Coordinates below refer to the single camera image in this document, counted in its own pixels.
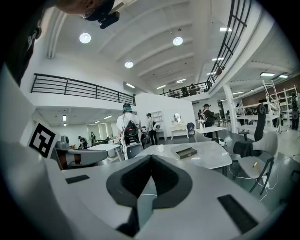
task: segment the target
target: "black slot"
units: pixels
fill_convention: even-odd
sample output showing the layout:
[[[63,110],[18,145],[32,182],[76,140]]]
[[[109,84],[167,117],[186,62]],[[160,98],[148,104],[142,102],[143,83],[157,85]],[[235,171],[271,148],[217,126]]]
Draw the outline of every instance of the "black slot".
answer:
[[[87,175],[80,175],[72,178],[66,178],[66,181],[68,184],[75,183],[75,182],[80,182],[86,179],[89,179],[90,177]]]
[[[217,199],[242,234],[258,225],[258,222],[231,195],[224,195]]]

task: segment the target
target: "white pillar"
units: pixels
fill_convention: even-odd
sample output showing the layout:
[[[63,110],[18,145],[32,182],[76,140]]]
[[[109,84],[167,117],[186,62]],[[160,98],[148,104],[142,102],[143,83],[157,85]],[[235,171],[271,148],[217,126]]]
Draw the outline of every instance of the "white pillar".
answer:
[[[224,92],[226,95],[228,107],[229,107],[229,113],[230,113],[230,121],[231,121],[231,131],[232,133],[237,133],[237,118],[236,118],[236,111],[235,111],[235,105],[233,101],[233,93],[231,92],[231,89],[229,87],[229,84],[225,84],[223,86]]]

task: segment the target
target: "round mirror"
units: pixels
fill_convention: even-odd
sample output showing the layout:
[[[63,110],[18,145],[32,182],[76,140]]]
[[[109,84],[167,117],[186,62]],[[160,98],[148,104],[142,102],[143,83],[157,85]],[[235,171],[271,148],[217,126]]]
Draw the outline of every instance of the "round mirror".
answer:
[[[173,116],[173,119],[175,122],[180,122],[181,121],[181,117],[179,113],[175,113]]]

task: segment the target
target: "black railing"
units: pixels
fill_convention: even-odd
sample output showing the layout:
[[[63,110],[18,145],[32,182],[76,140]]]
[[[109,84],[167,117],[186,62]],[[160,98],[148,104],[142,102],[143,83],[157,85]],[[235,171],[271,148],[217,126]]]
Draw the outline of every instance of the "black railing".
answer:
[[[227,31],[225,32],[225,36],[219,54],[217,56],[217,60],[206,82],[208,89],[212,87],[218,76],[225,69],[227,62],[232,57],[235,47],[237,46],[244,31],[244,28],[247,27],[246,23],[251,9],[251,4],[252,0],[231,1]]]
[[[194,85],[184,86],[172,91],[163,92],[160,95],[165,95],[172,98],[184,98],[191,95],[196,95],[202,92],[207,92],[208,88],[206,82],[201,82]]]
[[[126,93],[89,82],[46,74],[34,74],[31,92],[73,95],[135,105],[135,97]]]

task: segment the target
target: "ceiling light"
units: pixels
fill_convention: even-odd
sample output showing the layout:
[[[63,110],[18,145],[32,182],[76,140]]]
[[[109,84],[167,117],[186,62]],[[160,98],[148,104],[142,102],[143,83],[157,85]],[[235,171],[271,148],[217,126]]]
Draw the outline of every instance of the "ceiling light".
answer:
[[[108,118],[111,118],[111,117],[112,117],[112,115],[109,115],[109,116],[105,117],[104,119],[108,119]]]
[[[132,68],[133,67],[133,62],[126,62],[125,63],[125,67],[127,67],[127,68]]]
[[[217,60],[218,60],[218,61],[219,61],[219,60],[224,60],[224,58],[218,58],[218,59],[213,58],[213,59],[212,59],[212,61],[217,61]]]
[[[90,40],[91,40],[90,34],[88,34],[88,33],[86,33],[86,32],[83,33],[82,35],[80,35],[79,40],[80,40],[82,43],[89,43]]]
[[[132,86],[132,85],[130,85],[129,83],[126,83],[126,85],[127,85],[128,87],[135,88],[135,86]]]
[[[164,88],[165,87],[165,85],[164,86],[161,86],[161,87],[158,87],[158,88],[156,88],[156,89],[160,89],[160,88]]]
[[[182,42],[183,42],[183,39],[182,39],[181,37],[176,37],[176,38],[174,38],[174,40],[173,40],[173,44],[174,44],[175,46],[181,45]]]
[[[244,92],[235,92],[235,93],[233,93],[233,94],[240,94],[240,93],[244,93]]]
[[[186,80],[186,78],[184,78],[184,79],[181,79],[181,80],[178,80],[178,81],[176,81],[177,83],[180,83],[180,82],[183,82],[183,81],[185,81]]]
[[[274,73],[261,73],[261,76],[272,77],[274,76]]]
[[[227,31],[227,28],[220,28],[220,32],[226,32],[226,31]]]

